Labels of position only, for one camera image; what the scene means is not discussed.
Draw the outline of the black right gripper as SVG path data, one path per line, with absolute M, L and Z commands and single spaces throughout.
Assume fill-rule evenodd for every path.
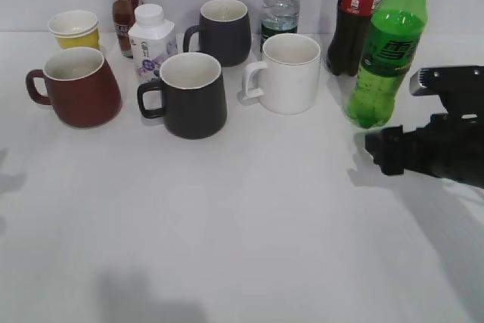
M 449 92 L 439 98 L 446 113 L 431 115 L 425 126 L 405 134 L 403 126 L 368 133 L 365 150 L 384 175 L 402 175 L 405 168 L 481 188 L 483 93 Z

